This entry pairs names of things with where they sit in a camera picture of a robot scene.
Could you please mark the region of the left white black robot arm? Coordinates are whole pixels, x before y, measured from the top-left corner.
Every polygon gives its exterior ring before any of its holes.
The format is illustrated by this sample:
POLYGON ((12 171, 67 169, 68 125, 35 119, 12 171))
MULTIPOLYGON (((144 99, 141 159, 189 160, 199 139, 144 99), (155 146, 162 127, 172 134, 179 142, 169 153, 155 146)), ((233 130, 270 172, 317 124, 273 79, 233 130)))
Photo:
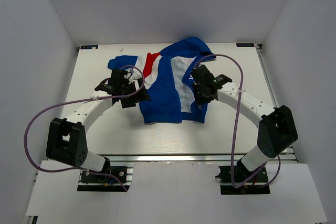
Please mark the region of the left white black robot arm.
POLYGON ((51 121, 46 156, 74 168, 86 169, 101 182, 110 178, 108 158, 88 150, 86 134, 94 122, 116 102, 130 108, 142 101, 150 101, 145 88, 144 74, 133 74, 134 67, 126 65, 112 69, 111 76, 101 81, 92 96, 65 118, 51 121))

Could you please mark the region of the right blue table sticker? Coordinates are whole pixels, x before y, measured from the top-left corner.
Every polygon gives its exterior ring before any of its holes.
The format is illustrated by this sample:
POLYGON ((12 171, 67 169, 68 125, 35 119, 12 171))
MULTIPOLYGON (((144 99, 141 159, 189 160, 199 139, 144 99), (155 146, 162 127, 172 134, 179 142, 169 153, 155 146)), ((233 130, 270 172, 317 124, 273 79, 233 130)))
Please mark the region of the right blue table sticker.
POLYGON ((250 43, 250 42, 238 42, 236 43, 237 47, 254 47, 254 43, 250 43))

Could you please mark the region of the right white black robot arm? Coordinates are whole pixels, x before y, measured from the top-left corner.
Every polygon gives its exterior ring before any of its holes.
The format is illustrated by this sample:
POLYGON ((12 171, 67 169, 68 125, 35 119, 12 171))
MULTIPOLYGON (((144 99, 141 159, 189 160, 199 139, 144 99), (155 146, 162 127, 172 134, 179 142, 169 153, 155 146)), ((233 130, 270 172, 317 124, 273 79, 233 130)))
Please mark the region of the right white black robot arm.
POLYGON ((227 104, 258 129, 256 145, 234 166, 241 180, 250 181, 261 165, 277 157, 298 139, 292 112, 287 106, 264 103, 242 91, 231 78, 223 74, 215 77, 205 65, 192 70, 191 76, 197 104, 213 100, 227 104))

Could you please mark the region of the blue table sticker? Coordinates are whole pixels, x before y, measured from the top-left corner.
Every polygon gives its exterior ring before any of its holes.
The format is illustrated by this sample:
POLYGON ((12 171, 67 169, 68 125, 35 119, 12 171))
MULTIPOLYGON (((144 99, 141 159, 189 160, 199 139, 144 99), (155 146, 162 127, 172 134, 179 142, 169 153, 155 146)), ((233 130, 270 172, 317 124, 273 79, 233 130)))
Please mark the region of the blue table sticker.
POLYGON ((81 45, 80 50, 96 50, 98 45, 81 45))
POLYGON ((254 43, 250 43, 250 42, 238 42, 236 43, 237 47, 254 47, 254 43))

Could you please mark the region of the left blue table sticker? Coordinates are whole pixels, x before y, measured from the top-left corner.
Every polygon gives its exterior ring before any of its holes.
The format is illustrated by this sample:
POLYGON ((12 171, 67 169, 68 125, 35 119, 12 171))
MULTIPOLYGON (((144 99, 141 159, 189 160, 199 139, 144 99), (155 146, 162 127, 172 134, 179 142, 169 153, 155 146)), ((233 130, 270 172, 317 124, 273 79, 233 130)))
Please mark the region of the left blue table sticker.
POLYGON ((80 50, 96 50, 98 45, 81 45, 80 50))

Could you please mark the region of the blue white red jacket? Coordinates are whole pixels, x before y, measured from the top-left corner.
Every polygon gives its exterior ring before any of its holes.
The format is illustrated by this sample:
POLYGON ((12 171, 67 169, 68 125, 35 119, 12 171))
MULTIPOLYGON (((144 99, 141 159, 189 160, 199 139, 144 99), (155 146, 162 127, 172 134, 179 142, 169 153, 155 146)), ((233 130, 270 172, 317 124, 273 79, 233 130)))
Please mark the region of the blue white red jacket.
POLYGON ((207 104, 197 105, 191 76, 195 64, 213 60, 208 45, 197 37, 175 42, 146 56, 116 56, 108 69, 135 66, 135 77, 145 77, 150 101, 140 102, 145 123, 181 123, 184 120, 205 122, 207 104))

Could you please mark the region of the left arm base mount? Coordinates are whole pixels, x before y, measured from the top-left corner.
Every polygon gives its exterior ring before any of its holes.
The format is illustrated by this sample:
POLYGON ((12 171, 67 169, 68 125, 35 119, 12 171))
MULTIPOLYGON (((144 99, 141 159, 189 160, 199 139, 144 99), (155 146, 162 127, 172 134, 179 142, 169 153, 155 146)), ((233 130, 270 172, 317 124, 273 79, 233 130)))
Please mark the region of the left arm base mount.
POLYGON ((80 173, 77 191, 125 193, 131 185, 133 166, 111 164, 108 173, 113 175, 94 175, 89 171, 80 173))

